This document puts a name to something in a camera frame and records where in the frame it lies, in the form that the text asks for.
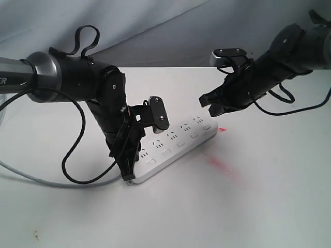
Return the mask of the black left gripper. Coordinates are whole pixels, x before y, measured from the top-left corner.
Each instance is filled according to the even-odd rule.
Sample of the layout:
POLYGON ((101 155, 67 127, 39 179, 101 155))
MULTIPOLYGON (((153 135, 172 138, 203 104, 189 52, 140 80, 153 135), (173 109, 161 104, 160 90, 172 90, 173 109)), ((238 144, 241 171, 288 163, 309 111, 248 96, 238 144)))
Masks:
POLYGON ((135 179, 134 166, 139 160, 141 138, 144 131, 128 113, 112 115, 106 128, 106 144, 109 156, 116 161, 123 180, 135 179))

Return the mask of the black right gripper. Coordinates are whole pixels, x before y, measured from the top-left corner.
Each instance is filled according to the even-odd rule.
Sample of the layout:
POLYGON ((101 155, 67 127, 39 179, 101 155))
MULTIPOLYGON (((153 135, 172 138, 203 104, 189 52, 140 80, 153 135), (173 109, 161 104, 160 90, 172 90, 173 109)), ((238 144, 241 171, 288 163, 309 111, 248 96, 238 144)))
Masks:
POLYGON ((199 97, 201 107, 210 105, 211 117, 241 111, 255 101, 250 74, 227 75, 224 83, 199 97))

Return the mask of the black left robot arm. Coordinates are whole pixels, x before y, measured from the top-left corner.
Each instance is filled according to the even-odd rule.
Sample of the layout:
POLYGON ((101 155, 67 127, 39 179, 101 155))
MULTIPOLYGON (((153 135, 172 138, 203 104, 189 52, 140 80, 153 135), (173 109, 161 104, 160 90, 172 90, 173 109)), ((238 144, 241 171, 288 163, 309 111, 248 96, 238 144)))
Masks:
POLYGON ((37 103, 85 102, 101 128, 110 156, 125 181, 135 178, 144 117, 150 103, 130 106, 125 75, 113 65, 61 52, 35 52, 25 59, 1 59, 1 93, 15 99, 28 95, 37 103))

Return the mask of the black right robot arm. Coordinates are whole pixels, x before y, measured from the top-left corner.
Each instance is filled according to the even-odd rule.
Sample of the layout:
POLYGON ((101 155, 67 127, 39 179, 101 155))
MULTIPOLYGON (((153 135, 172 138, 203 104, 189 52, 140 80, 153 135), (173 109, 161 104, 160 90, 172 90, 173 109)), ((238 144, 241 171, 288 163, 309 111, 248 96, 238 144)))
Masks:
POLYGON ((210 64, 226 77, 222 85, 199 98, 201 107, 208 106, 209 114, 216 117, 258 105, 257 100, 266 94, 293 103, 295 99, 283 87, 283 81, 313 70, 330 69, 330 21, 314 10, 309 15, 314 28, 286 26, 256 60, 248 58, 240 48, 213 50, 210 64))

